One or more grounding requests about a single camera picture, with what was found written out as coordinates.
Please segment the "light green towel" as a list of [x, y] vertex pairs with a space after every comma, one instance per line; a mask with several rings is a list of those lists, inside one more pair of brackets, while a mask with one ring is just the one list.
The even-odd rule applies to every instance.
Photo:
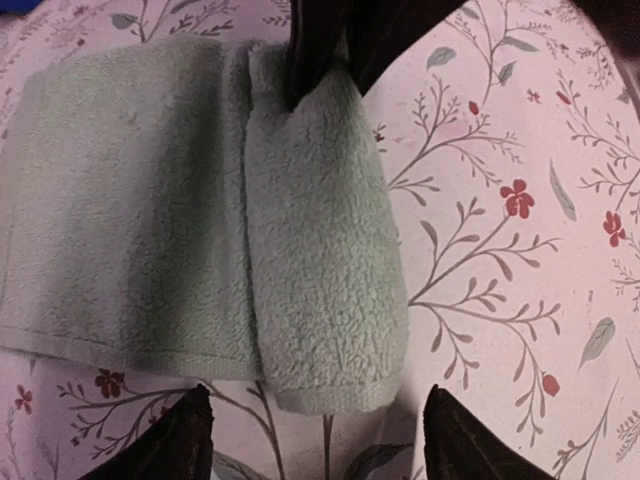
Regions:
[[286, 49], [176, 36], [25, 84], [1, 153], [1, 346], [266, 383], [286, 411], [398, 391], [408, 312], [345, 59], [293, 109]]

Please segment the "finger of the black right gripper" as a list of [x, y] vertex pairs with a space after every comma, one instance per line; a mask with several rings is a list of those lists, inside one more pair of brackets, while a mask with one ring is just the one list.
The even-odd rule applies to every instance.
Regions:
[[355, 1], [293, 0], [286, 55], [284, 102], [293, 111], [322, 80]]
[[391, 64], [464, 0], [364, 0], [347, 23], [349, 71], [366, 94]]

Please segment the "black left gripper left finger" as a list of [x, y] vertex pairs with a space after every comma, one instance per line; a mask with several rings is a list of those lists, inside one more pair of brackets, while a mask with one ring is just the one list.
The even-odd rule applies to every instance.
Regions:
[[209, 480], [214, 417], [209, 391], [190, 389], [133, 444], [81, 477], [82, 480]]

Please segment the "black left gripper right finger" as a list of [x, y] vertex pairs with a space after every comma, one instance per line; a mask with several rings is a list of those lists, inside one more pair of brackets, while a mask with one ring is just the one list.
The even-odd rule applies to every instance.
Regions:
[[433, 386], [423, 411], [426, 475], [431, 480], [550, 480], [446, 389]]

